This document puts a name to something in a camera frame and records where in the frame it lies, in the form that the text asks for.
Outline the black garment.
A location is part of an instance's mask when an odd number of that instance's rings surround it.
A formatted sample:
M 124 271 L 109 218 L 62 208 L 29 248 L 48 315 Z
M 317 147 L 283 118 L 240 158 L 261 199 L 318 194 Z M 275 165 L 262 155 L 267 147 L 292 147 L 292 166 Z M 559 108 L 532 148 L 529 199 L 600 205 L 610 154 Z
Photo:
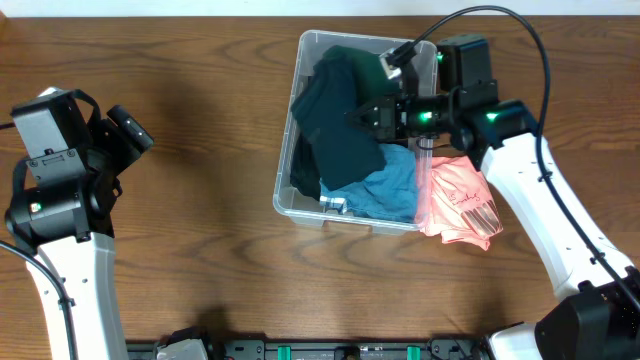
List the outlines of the black garment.
M 291 160 L 290 183 L 302 195 L 316 201 L 320 199 L 320 174 L 312 146 L 303 135 L 300 135 L 296 141 Z

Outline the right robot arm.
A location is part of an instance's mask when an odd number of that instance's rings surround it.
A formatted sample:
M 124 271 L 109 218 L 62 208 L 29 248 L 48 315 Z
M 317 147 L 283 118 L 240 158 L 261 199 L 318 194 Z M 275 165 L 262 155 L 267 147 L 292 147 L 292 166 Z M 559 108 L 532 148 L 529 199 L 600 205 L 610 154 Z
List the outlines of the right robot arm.
M 478 359 L 635 359 L 639 272 L 595 224 L 558 170 L 542 124 L 523 102 L 500 100 L 487 40 L 440 41 L 441 91 L 422 96 L 413 42 L 380 57 L 401 85 L 352 112 L 349 123 L 379 141 L 448 134 L 452 146 L 502 195 L 543 261 L 557 300 L 542 320 L 485 336 Z

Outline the dark navy garment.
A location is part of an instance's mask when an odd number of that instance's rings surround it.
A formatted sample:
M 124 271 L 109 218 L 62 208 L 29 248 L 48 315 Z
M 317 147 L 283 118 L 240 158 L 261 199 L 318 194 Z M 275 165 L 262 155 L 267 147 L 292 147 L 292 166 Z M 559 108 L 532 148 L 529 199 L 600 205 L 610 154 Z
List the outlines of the dark navy garment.
M 378 143 L 347 123 L 357 107 L 352 63 L 321 60 L 290 111 L 312 147 L 320 178 L 331 191 L 381 171 L 386 160 Z

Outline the blue garment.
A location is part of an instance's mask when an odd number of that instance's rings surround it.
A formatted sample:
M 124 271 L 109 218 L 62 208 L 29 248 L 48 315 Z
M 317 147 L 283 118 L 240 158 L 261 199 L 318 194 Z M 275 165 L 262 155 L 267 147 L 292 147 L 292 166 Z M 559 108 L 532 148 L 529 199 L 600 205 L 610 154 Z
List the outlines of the blue garment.
M 319 202 L 339 214 L 413 223 L 419 195 L 415 154 L 395 144 L 380 144 L 379 148 L 386 161 L 382 170 L 336 190 L 320 182 Z

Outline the dark green garment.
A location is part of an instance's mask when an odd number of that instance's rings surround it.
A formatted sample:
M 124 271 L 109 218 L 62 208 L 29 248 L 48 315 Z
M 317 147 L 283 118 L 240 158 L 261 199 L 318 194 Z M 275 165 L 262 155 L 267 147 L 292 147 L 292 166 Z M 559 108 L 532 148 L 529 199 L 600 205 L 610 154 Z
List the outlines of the dark green garment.
M 379 96 L 393 95 L 400 92 L 399 84 L 387 78 L 378 54 L 335 45 L 324 52 L 323 58 L 347 60 L 352 65 L 359 104 Z

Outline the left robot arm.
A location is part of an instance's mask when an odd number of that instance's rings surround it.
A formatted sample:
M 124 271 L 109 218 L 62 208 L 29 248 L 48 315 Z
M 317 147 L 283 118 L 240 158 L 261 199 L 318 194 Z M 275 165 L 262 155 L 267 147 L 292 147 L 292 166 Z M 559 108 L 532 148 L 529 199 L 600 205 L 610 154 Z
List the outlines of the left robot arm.
M 50 87 L 15 106 L 26 148 L 5 222 L 39 293 L 55 359 L 126 359 L 115 291 L 111 212 L 119 175 L 153 144 L 120 105 L 101 112 L 80 89 Z

